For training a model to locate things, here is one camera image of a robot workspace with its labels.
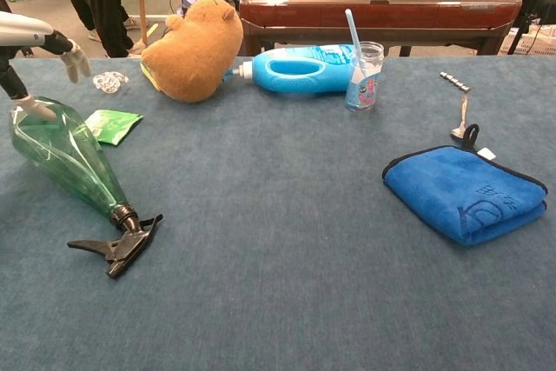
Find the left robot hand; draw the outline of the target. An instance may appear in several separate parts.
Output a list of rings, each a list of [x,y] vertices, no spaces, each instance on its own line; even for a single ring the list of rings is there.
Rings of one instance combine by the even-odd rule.
[[[1,12],[1,87],[8,97],[28,114],[43,120],[56,120],[56,113],[37,102],[30,95],[10,60],[27,47],[40,47],[64,62],[71,82],[77,83],[79,76],[91,76],[89,60],[81,47],[49,23],[10,12]]]

